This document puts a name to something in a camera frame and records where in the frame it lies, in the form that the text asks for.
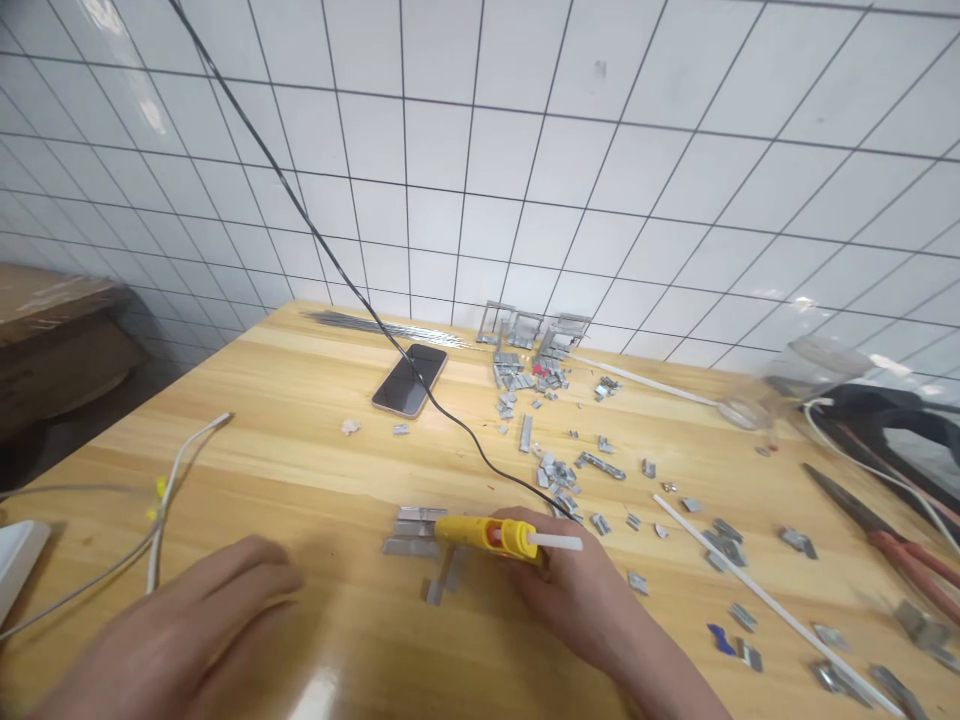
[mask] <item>wooden table surface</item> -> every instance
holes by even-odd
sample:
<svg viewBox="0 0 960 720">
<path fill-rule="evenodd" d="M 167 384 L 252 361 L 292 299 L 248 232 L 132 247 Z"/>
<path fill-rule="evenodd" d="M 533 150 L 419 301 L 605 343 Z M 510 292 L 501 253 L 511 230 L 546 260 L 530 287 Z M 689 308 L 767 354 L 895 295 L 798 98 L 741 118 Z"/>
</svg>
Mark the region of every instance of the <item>wooden table surface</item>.
<svg viewBox="0 0 960 720">
<path fill-rule="evenodd" d="M 190 434 L 224 411 L 236 413 L 193 453 L 170 513 L 162 577 L 260 533 L 290 549 L 307 583 L 293 619 L 262 653 L 226 717 L 625 717 L 612 684 L 531 620 L 489 558 L 471 556 L 460 591 L 434 608 L 421 600 L 421 586 L 435 576 L 436 564 L 381 554 L 398 505 L 471 514 L 545 506 L 489 471 L 466 433 L 430 406 L 411 421 L 408 436 L 393 436 L 392 426 L 402 419 L 375 410 L 370 398 L 397 360 L 395 351 L 381 336 L 320 326 L 303 316 L 321 307 L 297 302 L 277 311 L 35 484 L 120 483 L 150 490 Z M 704 510 L 691 516 L 698 528 L 722 517 L 739 529 L 753 579 L 799 620 L 842 630 L 853 649 L 845 658 L 854 667 L 865 672 L 871 663 L 886 665 L 931 718 L 956 717 L 958 678 L 915 649 L 892 617 L 902 599 L 923 605 L 922 599 L 799 464 L 815 464 L 904 535 L 946 556 L 942 542 L 890 493 L 785 422 L 780 452 L 766 458 L 754 451 L 758 436 L 732 427 L 713 408 L 630 381 L 598 404 L 592 388 L 602 373 L 575 362 L 570 389 L 559 391 L 556 402 L 532 410 L 533 391 L 518 393 L 517 417 L 502 436 L 491 350 L 452 350 L 437 399 L 474 429 L 496 465 L 530 481 L 538 461 L 518 452 L 524 412 L 534 415 L 534 440 L 567 462 L 582 450 L 595 451 L 597 434 L 608 437 L 617 451 L 610 459 L 627 480 L 584 468 L 578 498 L 584 515 L 606 516 L 613 533 L 602 542 L 614 562 L 647 578 L 644 606 L 735 718 L 885 713 L 820 687 L 808 669 L 818 653 L 736 578 L 707 565 L 696 541 L 652 500 L 661 481 L 677 484 L 679 493 L 668 496 L 675 506 L 686 496 L 703 503 Z M 707 397 L 719 397 L 735 379 L 581 352 Z M 344 437 L 340 425 L 347 418 L 363 429 Z M 569 438 L 570 429 L 579 431 L 579 440 Z M 657 481 L 641 474 L 643 457 L 656 461 Z M 149 526 L 148 505 L 142 496 L 108 493 L 49 493 L 4 503 L 6 521 L 34 518 L 54 529 L 7 626 L 132 548 Z M 624 523 L 628 510 L 643 521 L 640 532 Z M 666 526 L 670 537 L 658 538 L 654 523 Z M 782 543 L 781 525 L 809 534 L 820 559 Z M 100 627 L 143 593 L 145 566 L 141 559 L 5 644 L 0 704 L 11 717 L 22 716 Z M 705 627 L 718 623 L 732 636 L 741 634 L 727 612 L 733 602 L 759 621 L 750 640 L 763 654 L 763 674 L 718 652 Z"/>
</svg>

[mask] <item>black wire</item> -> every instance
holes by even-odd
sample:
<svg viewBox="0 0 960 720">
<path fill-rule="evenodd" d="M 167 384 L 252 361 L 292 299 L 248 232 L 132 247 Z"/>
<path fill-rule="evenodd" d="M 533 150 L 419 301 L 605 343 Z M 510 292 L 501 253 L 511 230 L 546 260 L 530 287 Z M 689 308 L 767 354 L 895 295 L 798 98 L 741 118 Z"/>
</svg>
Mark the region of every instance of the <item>black wire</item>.
<svg viewBox="0 0 960 720">
<path fill-rule="evenodd" d="M 197 50 L 199 50 L 200 54 L 203 56 L 204 62 L 206 62 L 207 65 L 210 67 L 210 69 L 213 71 L 214 77 L 217 78 L 217 81 L 220 83 L 220 88 L 226 94 L 227 98 L 229 98 L 230 104 L 233 105 L 234 110 L 237 111 L 237 114 L 240 116 L 240 119 L 243 120 L 243 124 L 247 126 L 247 130 L 249 130 L 250 134 L 253 135 L 253 139 L 257 141 L 257 145 L 260 146 L 260 149 L 263 151 L 263 154 L 266 155 L 267 160 L 270 161 L 270 165 L 273 168 L 273 171 L 277 174 L 277 177 L 280 178 L 280 183 L 283 185 L 284 190 L 287 191 L 287 195 L 290 196 L 290 200 L 293 202 L 294 206 L 297 208 L 297 212 L 300 213 L 300 217 L 302 217 L 304 222 L 307 223 L 307 226 L 310 228 L 310 232 L 313 233 L 313 236 L 319 241 L 320 246 L 323 248 L 324 252 L 326 252 L 327 255 L 330 257 L 330 261 L 333 263 L 333 266 L 337 268 L 337 272 L 340 273 L 340 277 L 342 277 L 344 281 L 347 283 L 347 287 L 353 290 L 354 295 L 356 295 L 357 298 L 359 298 L 363 307 L 366 309 L 368 313 L 370 313 L 370 316 L 376 321 L 377 325 L 380 326 L 380 330 L 386 336 L 387 340 L 389 340 L 391 344 L 393 344 L 393 346 L 400 351 L 400 354 L 403 356 L 403 359 L 406 360 L 407 363 L 410 365 L 410 369 L 413 370 L 413 374 L 416 376 L 417 380 L 420 381 L 420 384 L 423 385 L 423 389 L 427 391 L 427 397 L 430 398 L 430 402 L 433 403 L 433 406 L 437 410 L 439 410 L 442 415 L 449 418 L 450 420 L 452 420 L 457 425 L 459 425 L 460 427 L 462 427 L 464 430 L 467 431 L 467 434 L 471 438 L 473 438 L 473 442 L 477 446 L 477 450 L 480 452 L 480 457 L 483 458 L 483 461 L 487 464 L 487 467 L 489 467 L 491 470 L 497 473 L 497 475 L 500 475 L 501 477 L 505 477 L 507 480 L 512 480 L 518 485 L 526 488 L 530 492 L 537 495 L 540 499 L 550 503 L 550 505 L 552 505 L 557 510 L 562 512 L 568 518 L 575 521 L 576 519 L 573 517 L 573 514 L 570 513 L 563 505 L 561 505 L 559 502 L 554 500 L 552 497 L 550 497 L 544 492 L 541 492 L 538 488 L 535 488 L 533 485 L 527 482 L 524 482 L 520 478 L 516 478 L 513 475 L 503 472 L 503 470 L 501 470 L 492 462 L 490 462 L 490 460 L 487 458 L 486 453 L 483 452 L 483 447 L 481 447 L 480 445 L 480 440 L 474 434 L 473 430 L 467 427 L 466 424 L 462 420 L 460 420 L 458 417 L 451 415 L 449 412 L 447 412 L 443 408 L 443 406 L 437 402 L 437 399 L 433 396 L 433 393 L 430 391 L 430 386 L 423 379 L 423 375 L 420 374 L 420 371 L 417 370 L 417 366 L 413 364 L 413 361 L 410 359 L 410 357 L 407 355 L 404 349 L 400 347 L 400 343 L 398 343 L 396 339 L 393 337 L 393 335 L 390 334 L 390 331 L 387 330 L 386 326 L 380 320 L 380 316 L 377 315 L 376 311 L 373 309 L 373 306 L 369 302 L 367 302 L 367 299 L 363 297 L 363 294 L 357 289 L 357 286 L 353 284 L 353 282 L 350 280 L 349 277 L 347 277 L 347 273 L 344 272 L 342 267 L 340 267 L 340 263 L 337 262 L 336 256 L 330 250 L 330 247 L 327 245 L 326 241 L 323 239 L 323 236 L 320 234 L 320 232 L 314 226 L 313 222 L 310 220 L 310 216 L 307 215 L 307 211 L 303 209 L 303 206 L 300 204 L 300 201 L 297 200 L 297 196 L 294 194 L 293 190 L 290 188 L 290 185 L 287 183 L 287 179 L 286 177 L 284 177 L 283 171 L 280 169 L 280 166 L 277 164 L 276 159 L 274 159 L 273 154 L 267 148 L 266 144 L 263 142 L 263 138 L 260 137 L 260 134 L 253 127 L 253 123 L 250 122 L 250 119 L 247 117 L 247 114 L 243 112 L 243 109 L 240 107 L 240 103 L 237 102 L 237 99 L 234 97 L 233 93 L 230 91 L 230 87 L 227 85 L 226 81 L 223 79 L 223 76 L 220 74 L 220 71 L 217 69 L 216 64 L 213 62 L 213 58 L 211 58 L 210 53 L 207 52 L 207 48 L 204 47 L 203 42 L 200 40 L 200 37 L 197 35 L 197 31 L 193 29 L 193 25 L 190 24 L 189 20 L 187 20 L 187 16 L 183 12 L 183 8 L 180 7 L 180 3 L 177 2 L 177 0 L 169 0 L 169 2 L 171 7 L 173 7 L 174 12 L 177 14 L 177 17 L 180 18 L 180 22 L 186 28 L 187 32 L 190 33 L 190 37 L 193 39 L 193 44 L 197 46 Z"/>
</svg>

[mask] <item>white tile wall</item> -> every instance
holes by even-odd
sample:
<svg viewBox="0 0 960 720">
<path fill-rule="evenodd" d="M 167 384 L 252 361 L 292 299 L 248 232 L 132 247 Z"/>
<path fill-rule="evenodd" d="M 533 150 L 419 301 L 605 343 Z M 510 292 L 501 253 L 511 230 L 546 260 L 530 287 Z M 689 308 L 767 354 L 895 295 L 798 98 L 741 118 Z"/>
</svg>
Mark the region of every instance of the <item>white tile wall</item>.
<svg viewBox="0 0 960 720">
<path fill-rule="evenodd" d="M 956 4 L 184 5 L 382 311 L 594 315 L 733 371 L 817 332 L 960 399 Z M 0 260 L 130 285 L 171 376 L 291 298 L 358 307 L 167 0 L 0 19 Z"/>
</svg>

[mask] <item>smartphone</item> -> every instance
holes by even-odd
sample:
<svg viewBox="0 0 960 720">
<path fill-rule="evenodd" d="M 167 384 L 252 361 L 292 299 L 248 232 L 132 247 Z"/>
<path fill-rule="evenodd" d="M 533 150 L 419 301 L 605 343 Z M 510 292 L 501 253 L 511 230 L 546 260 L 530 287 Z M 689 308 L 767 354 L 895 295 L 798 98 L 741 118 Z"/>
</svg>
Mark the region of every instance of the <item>smartphone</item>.
<svg viewBox="0 0 960 720">
<path fill-rule="evenodd" d="M 447 354 L 437 348 L 414 344 L 407 348 L 407 355 L 432 389 L 440 371 L 447 364 Z M 403 358 L 373 394 L 374 407 L 411 419 L 420 414 L 426 400 L 426 389 Z"/>
</svg>

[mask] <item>scissor blade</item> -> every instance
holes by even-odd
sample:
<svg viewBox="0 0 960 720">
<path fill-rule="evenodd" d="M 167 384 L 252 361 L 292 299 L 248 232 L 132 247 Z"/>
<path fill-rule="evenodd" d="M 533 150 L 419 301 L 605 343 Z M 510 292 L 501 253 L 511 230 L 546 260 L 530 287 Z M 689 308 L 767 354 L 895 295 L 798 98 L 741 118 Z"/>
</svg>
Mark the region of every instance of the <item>scissor blade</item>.
<svg viewBox="0 0 960 720">
<path fill-rule="evenodd" d="M 833 501 L 837 503 L 837 505 L 843 508 L 847 515 L 853 518 L 856 523 L 864 529 L 865 532 L 869 533 L 873 532 L 874 530 L 882 530 L 890 533 L 897 539 L 901 539 L 901 536 L 896 530 L 882 520 L 879 515 L 874 513 L 866 505 L 860 502 L 856 496 L 851 495 L 815 467 L 812 467 L 807 463 L 803 463 L 803 469 L 807 471 L 807 474 L 813 478 L 814 482 L 822 487 L 827 495 L 829 495 Z"/>
</svg>

